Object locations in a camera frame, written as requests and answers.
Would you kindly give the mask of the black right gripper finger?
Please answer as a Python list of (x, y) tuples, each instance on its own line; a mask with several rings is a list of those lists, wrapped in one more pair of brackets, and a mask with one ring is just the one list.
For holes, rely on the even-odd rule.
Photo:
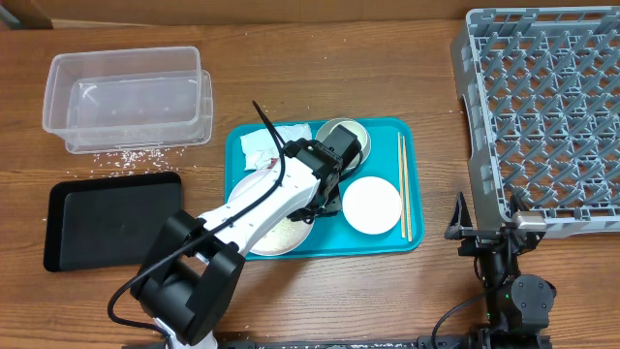
[(509, 203), (510, 213), (517, 213), (520, 211), (529, 211), (530, 208), (524, 201), (524, 191), (521, 189), (515, 189), (511, 193), (510, 203)]
[(462, 192), (456, 194), (454, 212), (445, 231), (445, 239), (464, 239), (473, 231), (473, 223)]

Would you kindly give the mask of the large white plate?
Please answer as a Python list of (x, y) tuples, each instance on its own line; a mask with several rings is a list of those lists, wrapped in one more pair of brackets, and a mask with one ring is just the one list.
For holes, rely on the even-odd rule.
[[(228, 202), (260, 181), (268, 170), (255, 171), (241, 179), (228, 197)], [(300, 246), (309, 236), (314, 224), (303, 221), (293, 221), (284, 218), (261, 238), (250, 250), (252, 254), (272, 257), (291, 252)]]

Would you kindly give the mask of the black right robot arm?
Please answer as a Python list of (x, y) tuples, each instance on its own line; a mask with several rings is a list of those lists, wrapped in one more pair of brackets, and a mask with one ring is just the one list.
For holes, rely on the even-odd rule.
[(462, 193), (445, 238), (458, 240), (461, 257), (474, 259), (475, 274), (483, 291), (455, 306), (440, 318), (430, 341), (438, 348), (441, 325), (455, 312), (485, 301), (486, 325), (476, 325), (458, 339), (449, 339), (451, 348), (550, 348), (550, 338), (541, 331), (549, 326), (549, 312), (557, 296), (550, 282), (520, 271), (517, 258), (536, 249), (545, 235), (541, 215), (529, 210), (521, 200), (511, 199), (511, 221), (495, 230), (476, 230)]

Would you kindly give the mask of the red snack wrapper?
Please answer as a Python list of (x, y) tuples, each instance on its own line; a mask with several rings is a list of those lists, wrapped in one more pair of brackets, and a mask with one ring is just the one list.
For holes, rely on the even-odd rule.
[(267, 169), (272, 169), (277, 163), (278, 163), (279, 159), (277, 158), (272, 158), (270, 160), (270, 162), (267, 164)]

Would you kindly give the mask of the white napkin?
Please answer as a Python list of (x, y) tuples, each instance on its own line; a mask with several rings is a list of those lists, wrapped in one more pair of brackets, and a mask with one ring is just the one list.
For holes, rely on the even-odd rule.
[[(298, 139), (312, 139), (312, 132), (307, 123), (276, 126), (275, 129), (284, 143)], [(272, 158), (279, 158), (276, 144), (267, 129), (241, 136), (240, 141), (245, 155), (245, 171), (265, 170)]]

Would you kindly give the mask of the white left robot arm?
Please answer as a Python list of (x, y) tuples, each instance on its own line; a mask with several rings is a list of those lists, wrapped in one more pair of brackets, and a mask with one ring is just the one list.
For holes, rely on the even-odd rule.
[(212, 332), (249, 250), (278, 223), (337, 213), (338, 184), (360, 151), (342, 126), (323, 141), (289, 141), (277, 165), (235, 199), (200, 217), (180, 210), (165, 222), (131, 294), (163, 326), (169, 346), (195, 346)]

